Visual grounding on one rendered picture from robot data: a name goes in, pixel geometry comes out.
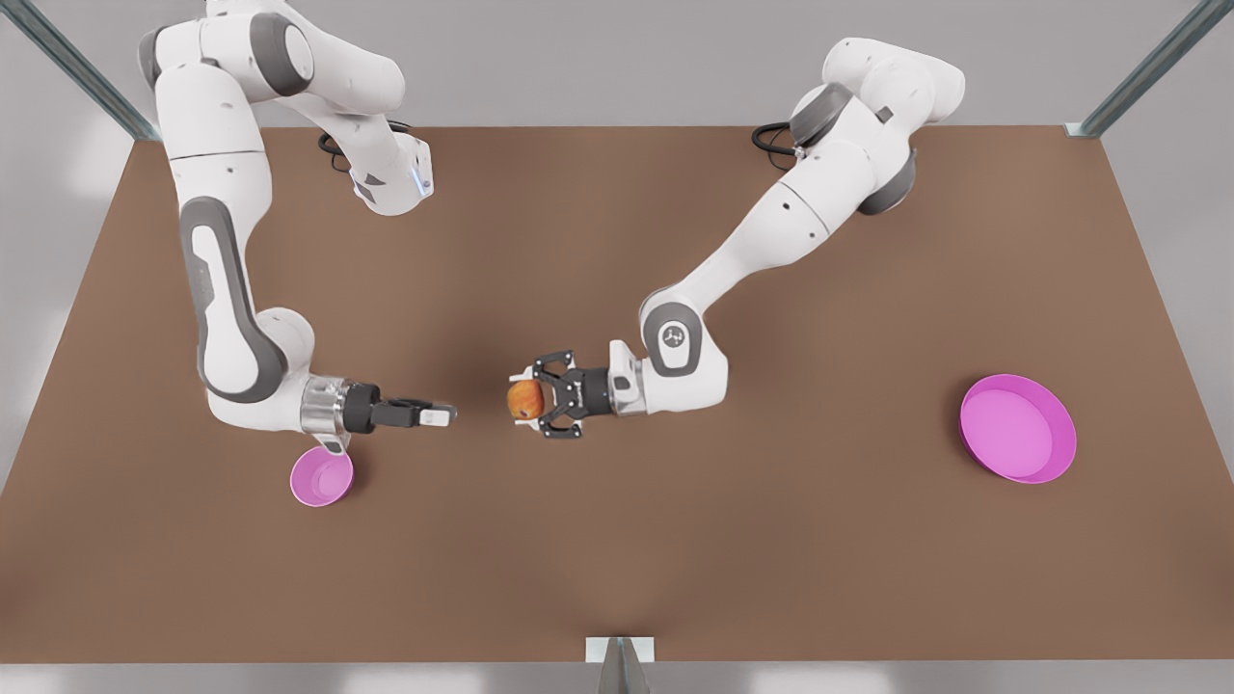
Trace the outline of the silver frame post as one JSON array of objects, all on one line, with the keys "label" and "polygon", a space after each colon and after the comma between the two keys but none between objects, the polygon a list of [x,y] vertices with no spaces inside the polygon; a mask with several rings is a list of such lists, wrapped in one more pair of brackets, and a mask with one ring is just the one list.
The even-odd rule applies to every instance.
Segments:
[{"label": "silver frame post", "polygon": [[601,663],[598,694],[652,694],[643,669],[656,659],[652,636],[587,637],[585,659]]},{"label": "silver frame post", "polygon": [[1067,138],[1101,138],[1209,32],[1234,14],[1234,0],[1198,0],[1083,121],[1062,127]]},{"label": "silver frame post", "polygon": [[81,93],[110,116],[136,141],[157,142],[160,133],[149,119],[118,91],[96,65],[62,35],[59,28],[35,6],[32,0],[0,0],[0,14],[4,14],[69,78]]}]

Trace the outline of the pink plate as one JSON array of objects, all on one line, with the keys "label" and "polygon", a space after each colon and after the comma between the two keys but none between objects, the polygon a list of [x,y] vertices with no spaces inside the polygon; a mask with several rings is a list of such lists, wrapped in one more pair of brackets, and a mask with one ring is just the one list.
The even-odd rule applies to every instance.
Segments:
[{"label": "pink plate", "polygon": [[1054,391],[1022,375],[987,375],[969,387],[959,405],[959,432],[979,466],[1022,484],[1058,479],[1077,452],[1066,406]]}]

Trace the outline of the small pink bowl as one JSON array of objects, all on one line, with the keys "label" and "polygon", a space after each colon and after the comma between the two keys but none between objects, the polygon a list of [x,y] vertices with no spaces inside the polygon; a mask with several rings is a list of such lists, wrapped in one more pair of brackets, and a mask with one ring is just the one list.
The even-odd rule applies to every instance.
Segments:
[{"label": "small pink bowl", "polygon": [[334,454],[323,445],[306,451],[289,474],[295,499],[308,508],[323,508],[339,501],[349,491],[355,469],[347,453]]}]

